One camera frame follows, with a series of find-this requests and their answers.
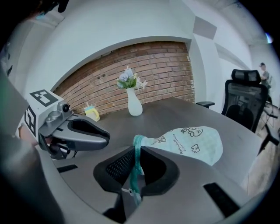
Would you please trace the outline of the black mesh office chair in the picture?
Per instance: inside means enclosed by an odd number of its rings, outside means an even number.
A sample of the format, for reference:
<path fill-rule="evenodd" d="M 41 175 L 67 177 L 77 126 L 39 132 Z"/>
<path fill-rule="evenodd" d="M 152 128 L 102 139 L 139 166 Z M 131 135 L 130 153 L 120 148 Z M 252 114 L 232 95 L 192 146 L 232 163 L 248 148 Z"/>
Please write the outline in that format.
<path fill-rule="evenodd" d="M 234 69 L 225 82 L 222 115 L 256 132 L 268 98 L 268 88 L 261 84 L 257 70 Z"/>

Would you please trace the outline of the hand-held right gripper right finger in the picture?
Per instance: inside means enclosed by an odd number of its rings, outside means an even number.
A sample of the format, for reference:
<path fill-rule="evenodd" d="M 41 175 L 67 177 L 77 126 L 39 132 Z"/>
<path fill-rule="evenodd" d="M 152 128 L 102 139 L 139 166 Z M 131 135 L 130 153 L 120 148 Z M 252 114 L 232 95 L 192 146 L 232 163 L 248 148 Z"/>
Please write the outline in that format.
<path fill-rule="evenodd" d="M 148 150 L 175 162 L 180 174 L 165 194 L 144 196 L 129 224 L 214 224 L 223 220 L 224 215 L 204 189 L 209 183 L 218 184 L 239 207 L 249 201 L 244 189 L 215 167 L 164 150 Z"/>

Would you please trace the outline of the white ceramic vase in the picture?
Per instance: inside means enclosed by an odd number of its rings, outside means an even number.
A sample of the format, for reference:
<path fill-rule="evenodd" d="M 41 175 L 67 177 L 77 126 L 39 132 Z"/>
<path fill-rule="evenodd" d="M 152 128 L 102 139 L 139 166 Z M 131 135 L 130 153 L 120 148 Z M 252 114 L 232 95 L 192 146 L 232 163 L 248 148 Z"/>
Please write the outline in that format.
<path fill-rule="evenodd" d="M 135 94 L 134 88 L 126 90 L 128 95 L 128 110 L 131 116 L 139 116 L 143 112 L 142 104 Z"/>

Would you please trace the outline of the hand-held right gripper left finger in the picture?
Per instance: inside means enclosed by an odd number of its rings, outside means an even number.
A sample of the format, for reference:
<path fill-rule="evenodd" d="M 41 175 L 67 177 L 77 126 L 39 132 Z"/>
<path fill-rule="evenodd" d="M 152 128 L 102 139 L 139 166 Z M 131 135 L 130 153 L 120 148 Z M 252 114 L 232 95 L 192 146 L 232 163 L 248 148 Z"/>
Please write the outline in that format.
<path fill-rule="evenodd" d="M 68 186 L 90 207 L 115 223 L 125 223 L 137 208 L 134 149 L 95 151 L 57 162 Z"/>

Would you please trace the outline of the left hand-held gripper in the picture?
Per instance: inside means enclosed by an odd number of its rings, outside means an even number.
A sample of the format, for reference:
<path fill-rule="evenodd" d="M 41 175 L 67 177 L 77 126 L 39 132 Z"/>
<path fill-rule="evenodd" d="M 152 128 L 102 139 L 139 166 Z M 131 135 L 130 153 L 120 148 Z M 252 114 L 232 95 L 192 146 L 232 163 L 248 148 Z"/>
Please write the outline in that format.
<path fill-rule="evenodd" d="M 85 119 L 70 120 L 68 128 L 60 128 L 74 114 L 60 96 L 41 89 L 27 94 L 26 100 L 23 124 L 31 142 L 47 151 L 52 159 L 65 159 L 70 150 L 94 151 L 108 145 L 110 134 Z"/>

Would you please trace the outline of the teal pencil pouch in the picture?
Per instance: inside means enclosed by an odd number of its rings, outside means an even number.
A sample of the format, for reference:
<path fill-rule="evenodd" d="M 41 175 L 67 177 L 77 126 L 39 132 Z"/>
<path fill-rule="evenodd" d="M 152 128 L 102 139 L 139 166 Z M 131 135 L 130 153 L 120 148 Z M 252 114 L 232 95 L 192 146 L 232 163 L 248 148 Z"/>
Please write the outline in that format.
<path fill-rule="evenodd" d="M 135 165 L 130 174 L 129 193 L 135 205 L 140 205 L 142 199 L 138 185 L 138 176 L 147 173 L 140 164 L 141 147 L 153 147 L 175 154 L 191 157 L 214 165 L 222 156 L 223 145 L 217 130 L 207 127 L 184 127 L 170 130 L 159 138 L 147 138 L 136 135 L 133 139 L 135 148 Z"/>

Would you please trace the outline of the blue artificial flower bouquet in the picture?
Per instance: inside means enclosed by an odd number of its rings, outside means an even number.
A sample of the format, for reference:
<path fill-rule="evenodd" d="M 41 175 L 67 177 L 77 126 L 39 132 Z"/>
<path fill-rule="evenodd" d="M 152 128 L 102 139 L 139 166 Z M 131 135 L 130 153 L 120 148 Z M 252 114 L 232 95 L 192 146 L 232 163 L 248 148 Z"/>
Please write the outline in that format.
<path fill-rule="evenodd" d="M 133 70 L 127 65 L 124 72 L 121 73 L 117 79 L 116 84 L 120 89 L 142 88 L 144 90 L 147 85 L 147 81 L 141 81 L 138 73 L 133 72 Z"/>

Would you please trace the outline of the yellow handled cup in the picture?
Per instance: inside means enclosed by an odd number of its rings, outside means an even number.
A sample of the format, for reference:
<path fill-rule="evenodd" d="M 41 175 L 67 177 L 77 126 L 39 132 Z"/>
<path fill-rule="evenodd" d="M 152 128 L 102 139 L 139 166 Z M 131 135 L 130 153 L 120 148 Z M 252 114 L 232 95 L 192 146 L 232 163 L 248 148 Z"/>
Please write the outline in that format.
<path fill-rule="evenodd" d="M 94 120 L 95 122 L 100 120 L 100 115 L 98 113 L 98 111 L 95 108 L 95 105 L 89 105 L 88 102 L 86 102 L 86 108 L 84 108 L 84 112 L 85 115 L 89 118 L 91 118 L 92 120 Z"/>

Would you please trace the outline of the grey square wall panel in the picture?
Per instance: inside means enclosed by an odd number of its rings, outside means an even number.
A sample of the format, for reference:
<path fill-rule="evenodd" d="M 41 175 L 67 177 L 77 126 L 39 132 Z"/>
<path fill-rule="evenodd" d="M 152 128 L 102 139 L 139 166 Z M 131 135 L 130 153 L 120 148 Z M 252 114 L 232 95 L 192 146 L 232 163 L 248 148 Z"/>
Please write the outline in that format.
<path fill-rule="evenodd" d="M 217 31 L 217 27 L 212 23 L 195 16 L 193 34 L 213 40 Z"/>

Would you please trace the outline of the person's left forearm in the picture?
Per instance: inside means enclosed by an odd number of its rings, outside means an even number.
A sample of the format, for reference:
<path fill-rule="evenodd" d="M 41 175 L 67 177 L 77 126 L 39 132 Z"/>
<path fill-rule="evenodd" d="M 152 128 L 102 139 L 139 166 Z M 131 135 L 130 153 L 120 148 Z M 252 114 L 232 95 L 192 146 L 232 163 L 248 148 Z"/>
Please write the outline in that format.
<path fill-rule="evenodd" d="M 9 79 L 0 72 L 0 135 L 10 135 L 37 145 L 26 125 L 23 124 L 24 112 L 28 102 L 17 91 Z"/>

